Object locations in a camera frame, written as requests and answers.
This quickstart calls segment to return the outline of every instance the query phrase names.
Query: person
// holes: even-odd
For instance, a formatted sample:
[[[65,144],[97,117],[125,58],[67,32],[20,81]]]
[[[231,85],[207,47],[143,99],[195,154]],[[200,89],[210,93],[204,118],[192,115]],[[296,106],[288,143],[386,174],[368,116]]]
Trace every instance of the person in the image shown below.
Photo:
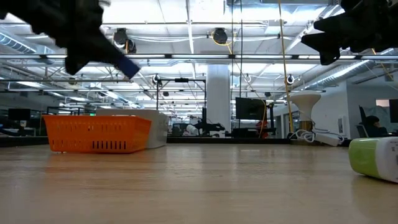
[[[370,138],[387,137],[387,129],[380,125],[380,119],[377,116],[367,116],[365,120],[365,129]]]

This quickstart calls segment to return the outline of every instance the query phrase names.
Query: wall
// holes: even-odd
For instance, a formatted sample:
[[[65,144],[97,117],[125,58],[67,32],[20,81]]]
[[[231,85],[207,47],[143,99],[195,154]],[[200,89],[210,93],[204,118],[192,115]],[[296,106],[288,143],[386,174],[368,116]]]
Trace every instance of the wall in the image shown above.
[[[19,93],[0,94],[0,109],[30,108],[46,111],[48,106],[59,106],[59,101],[52,96],[39,96],[37,93],[29,93],[28,97],[20,96]]]
[[[398,91],[385,86],[361,86],[348,85],[348,111],[349,111],[349,125],[351,126],[351,137],[359,138],[356,125],[361,122],[361,115],[359,113],[359,106],[373,107],[376,106],[376,100],[386,100],[398,98]]]
[[[317,128],[327,129],[333,133],[338,133],[338,119],[345,117],[343,128],[345,137],[350,138],[347,85],[341,82],[337,87],[326,88],[326,93],[322,93],[321,99],[312,109],[312,119],[317,124]],[[298,108],[291,104],[292,112],[298,111]],[[274,110],[274,116],[288,114],[287,106],[278,106]]]

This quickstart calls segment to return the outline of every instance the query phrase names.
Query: ceiling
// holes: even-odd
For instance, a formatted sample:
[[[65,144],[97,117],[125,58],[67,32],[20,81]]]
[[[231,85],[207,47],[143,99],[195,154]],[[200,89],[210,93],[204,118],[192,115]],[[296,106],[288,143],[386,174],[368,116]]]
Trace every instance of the ceiling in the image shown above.
[[[282,39],[280,34],[280,16],[278,1],[242,0],[242,12],[239,1],[230,4],[233,0],[112,0],[109,7],[104,7],[103,25],[101,30],[109,39],[117,28],[126,28],[129,37],[137,46],[137,54],[243,54],[243,55],[281,55]],[[320,16],[327,17],[342,13],[339,6],[330,4],[327,0],[294,0],[284,1],[282,5],[282,18],[284,20],[283,33],[286,54],[316,55],[317,52],[303,45],[299,37],[303,32],[316,32],[312,23]],[[216,45],[211,38],[215,28],[224,28],[231,44],[227,46]],[[64,54],[64,49],[55,46],[53,40],[45,34],[35,35],[30,26],[13,15],[8,15],[0,22],[0,33],[7,33],[22,43],[30,46],[46,46],[54,54]],[[21,54],[16,50],[0,44],[2,54]],[[240,75],[239,66],[231,60],[169,60],[169,59],[134,59],[142,66],[141,73],[133,78],[134,83],[120,82],[122,74],[109,65],[92,63],[82,69],[74,77],[67,74],[62,67],[62,60],[55,60],[52,65],[38,62],[37,60],[21,60],[18,58],[2,60],[3,68],[11,68],[16,72],[16,77],[26,80],[53,79],[52,83],[42,83],[42,86],[21,85],[13,83],[12,88],[44,88],[59,89],[58,93],[64,101],[65,96],[78,96],[85,101],[71,100],[74,103],[90,101],[104,107],[140,106],[141,108],[154,108],[156,93],[143,90],[153,90],[152,79],[158,75],[160,78],[196,78],[206,79],[207,65],[209,63],[222,63],[233,70],[234,76]],[[352,61],[339,61],[330,66],[320,66],[318,60],[287,60],[286,72],[296,78],[297,86],[304,85],[339,65],[352,63]],[[243,60],[242,73],[247,80],[243,80],[243,90],[281,90],[284,88],[283,60]],[[0,77],[10,78],[4,73]],[[68,82],[57,80],[91,80],[78,82],[71,85]],[[87,90],[90,88],[104,90],[134,90],[132,92],[112,92],[118,97],[101,96],[98,92]],[[170,82],[164,90],[180,90],[175,93],[170,91],[169,96],[160,96],[162,110],[168,113],[195,114],[200,112],[204,94],[201,91],[202,83],[175,83]],[[84,90],[69,92],[67,90]],[[274,93],[269,100],[276,99],[280,93]],[[253,92],[246,92],[247,97],[257,97]]]

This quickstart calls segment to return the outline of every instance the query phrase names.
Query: white pillar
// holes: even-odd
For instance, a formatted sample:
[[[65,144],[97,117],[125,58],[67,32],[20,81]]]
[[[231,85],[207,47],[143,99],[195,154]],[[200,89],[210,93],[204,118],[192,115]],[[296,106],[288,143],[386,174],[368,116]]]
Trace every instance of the white pillar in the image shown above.
[[[228,65],[208,65],[207,118],[231,132],[231,90]]]

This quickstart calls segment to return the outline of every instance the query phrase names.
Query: white lamp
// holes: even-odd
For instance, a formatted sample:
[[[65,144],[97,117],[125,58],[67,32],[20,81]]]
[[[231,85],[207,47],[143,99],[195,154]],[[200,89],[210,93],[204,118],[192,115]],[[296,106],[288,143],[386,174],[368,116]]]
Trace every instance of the white lamp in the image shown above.
[[[301,121],[311,121],[312,108],[320,98],[320,93],[310,90],[300,91],[290,96],[292,103],[300,110]]]

